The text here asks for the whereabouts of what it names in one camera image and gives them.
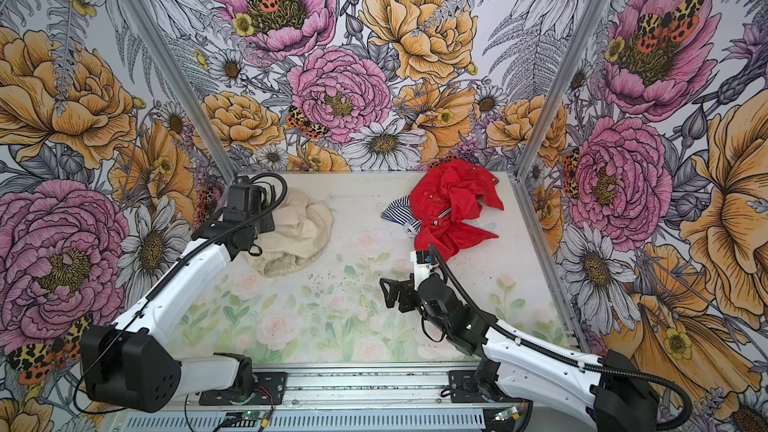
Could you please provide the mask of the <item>cream beige cloth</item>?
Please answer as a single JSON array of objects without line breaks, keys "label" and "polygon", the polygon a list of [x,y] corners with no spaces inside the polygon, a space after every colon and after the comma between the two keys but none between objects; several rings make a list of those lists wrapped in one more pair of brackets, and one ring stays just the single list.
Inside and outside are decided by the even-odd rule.
[{"label": "cream beige cloth", "polygon": [[290,275],[317,261],[330,241],[333,215],[324,202],[284,203],[273,218],[275,230],[261,234],[254,246],[258,256],[247,255],[258,274],[275,278]]}]

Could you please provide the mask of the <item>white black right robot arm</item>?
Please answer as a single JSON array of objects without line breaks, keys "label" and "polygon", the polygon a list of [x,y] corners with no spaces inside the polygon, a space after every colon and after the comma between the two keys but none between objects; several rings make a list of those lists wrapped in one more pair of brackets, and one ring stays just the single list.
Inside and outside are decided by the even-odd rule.
[{"label": "white black right robot arm", "polygon": [[565,413],[597,431],[653,431],[660,396],[624,355],[575,352],[514,329],[463,303],[439,276],[379,281],[385,304],[416,311],[451,344],[480,362],[474,393],[488,402],[523,399]]}]

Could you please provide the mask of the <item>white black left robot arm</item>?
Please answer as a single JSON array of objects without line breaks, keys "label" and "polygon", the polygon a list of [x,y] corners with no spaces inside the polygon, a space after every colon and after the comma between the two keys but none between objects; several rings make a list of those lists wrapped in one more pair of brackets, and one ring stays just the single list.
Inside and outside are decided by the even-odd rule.
[{"label": "white black left robot arm", "polygon": [[112,323],[93,326],[80,341],[78,391],[111,409],[154,413],[187,395],[221,391],[249,398],[252,362],[232,353],[177,358],[167,349],[172,332],[209,282],[239,254],[258,256],[257,238],[274,231],[274,211],[288,186],[276,173],[242,179],[225,205],[203,222],[159,281]]}]

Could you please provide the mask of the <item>blue white striped cloth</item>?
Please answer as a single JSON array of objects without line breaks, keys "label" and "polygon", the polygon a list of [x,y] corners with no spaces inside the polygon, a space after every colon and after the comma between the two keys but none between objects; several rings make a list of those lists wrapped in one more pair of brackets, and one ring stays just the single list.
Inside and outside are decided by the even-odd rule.
[{"label": "blue white striped cloth", "polygon": [[403,227],[406,234],[415,238],[421,230],[422,222],[414,216],[410,198],[401,197],[391,202],[381,213],[381,218]]}]

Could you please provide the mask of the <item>red cloth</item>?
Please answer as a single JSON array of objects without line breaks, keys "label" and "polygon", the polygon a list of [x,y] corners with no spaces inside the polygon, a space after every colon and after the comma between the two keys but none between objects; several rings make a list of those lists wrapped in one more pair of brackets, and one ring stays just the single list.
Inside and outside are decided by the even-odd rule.
[{"label": "red cloth", "polygon": [[430,169],[409,195],[414,218],[421,222],[415,249],[434,246],[444,259],[498,236],[470,224],[485,206],[502,211],[496,186],[487,169],[452,160]]}]

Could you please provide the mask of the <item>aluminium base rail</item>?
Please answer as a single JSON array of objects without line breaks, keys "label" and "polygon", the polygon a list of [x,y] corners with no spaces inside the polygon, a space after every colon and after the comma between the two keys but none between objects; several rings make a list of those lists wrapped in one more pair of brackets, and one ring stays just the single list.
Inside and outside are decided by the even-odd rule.
[{"label": "aluminium base rail", "polygon": [[200,394],[244,385],[256,371],[286,372],[287,389],[278,410],[393,409],[471,406],[441,396],[450,370],[477,368],[475,362],[400,364],[292,365],[254,367],[245,359],[215,356],[187,359],[168,366],[126,366],[87,390],[96,402],[155,413],[179,401],[220,409],[256,406],[200,406]]}]

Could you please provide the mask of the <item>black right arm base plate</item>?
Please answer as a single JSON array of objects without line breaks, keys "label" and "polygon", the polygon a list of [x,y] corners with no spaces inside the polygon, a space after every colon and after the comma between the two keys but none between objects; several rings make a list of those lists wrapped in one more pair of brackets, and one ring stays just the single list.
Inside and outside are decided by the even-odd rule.
[{"label": "black right arm base plate", "polygon": [[480,383],[474,371],[450,370],[448,384],[442,389],[441,396],[452,403],[510,403],[512,398],[504,395],[490,385]]}]

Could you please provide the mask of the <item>aluminium corner post left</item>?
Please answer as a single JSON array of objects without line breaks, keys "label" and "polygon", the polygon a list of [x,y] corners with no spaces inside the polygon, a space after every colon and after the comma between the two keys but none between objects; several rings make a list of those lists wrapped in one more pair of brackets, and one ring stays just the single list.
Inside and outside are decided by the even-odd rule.
[{"label": "aluminium corner post left", "polygon": [[199,134],[204,146],[216,163],[226,185],[231,185],[238,176],[239,169],[230,159],[218,139],[206,113],[203,111],[194,89],[182,72],[181,65],[173,55],[172,49],[163,37],[150,8],[144,0],[119,0],[127,15],[135,22],[137,32],[150,54],[158,63],[164,78],[168,81],[175,98],[188,114],[191,123]]}]

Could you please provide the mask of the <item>aluminium corner post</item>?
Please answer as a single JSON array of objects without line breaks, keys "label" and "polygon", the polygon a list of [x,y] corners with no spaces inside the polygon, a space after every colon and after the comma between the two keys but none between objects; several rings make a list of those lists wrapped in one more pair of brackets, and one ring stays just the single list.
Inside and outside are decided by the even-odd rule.
[{"label": "aluminium corner post", "polygon": [[583,49],[588,45],[597,23],[603,12],[610,4],[610,0],[587,0],[584,13],[576,23],[572,38],[566,48],[565,55],[554,75],[554,80],[549,88],[546,99],[541,108],[541,113],[536,125],[532,129],[530,138],[523,148],[523,154],[518,162],[515,179],[522,183],[530,170],[534,159],[546,138],[547,131],[555,121],[560,107],[562,96],[565,93],[570,78],[577,68]]},{"label": "aluminium corner post", "polygon": [[137,32],[150,54],[158,63],[164,78],[168,81],[175,98],[188,114],[191,123],[199,134],[204,146],[216,163],[226,185],[231,185],[238,176],[239,169],[230,159],[218,139],[206,113],[203,111],[194,89],[182,72],[181,65],[173,55],[172,49],[163,37],[150,8],[144,0],[119,0],[127,15],[135,22]]}]

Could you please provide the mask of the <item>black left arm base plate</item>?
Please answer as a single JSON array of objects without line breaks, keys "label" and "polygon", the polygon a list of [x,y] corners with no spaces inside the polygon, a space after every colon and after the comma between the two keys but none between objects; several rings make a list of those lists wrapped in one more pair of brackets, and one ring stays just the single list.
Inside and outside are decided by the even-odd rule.
[{"label": "black left arm base plate", "polygon": [[244,385],[224,390],[210,390],[200,394],[200,406],[268,406],[281,405],[287,389],[286,372],[256,371]]}]

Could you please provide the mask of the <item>aluminium corner post right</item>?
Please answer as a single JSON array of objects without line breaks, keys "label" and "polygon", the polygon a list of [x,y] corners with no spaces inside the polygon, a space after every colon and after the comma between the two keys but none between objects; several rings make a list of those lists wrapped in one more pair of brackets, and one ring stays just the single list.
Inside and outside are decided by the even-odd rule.
[{"label": "aluminium corner post right", "polygon": [[541,108],[541,113],[536,125],[532,129],[530,138],[523,148],[523,154],[518,162],[515,179],[522,183],[530,170],[534,159],[546,138],[547,131],[555,121],[560,107],[562,96],[565,93],[570,78],[577,68],[583,49],[588,45],[597,23],[603,12],[610,4],[610,0],[587,0],[584,13],[576,23],[572,38],[566,48],[565,55],[554,75],[554,80],[549,88],[546,99]]}]

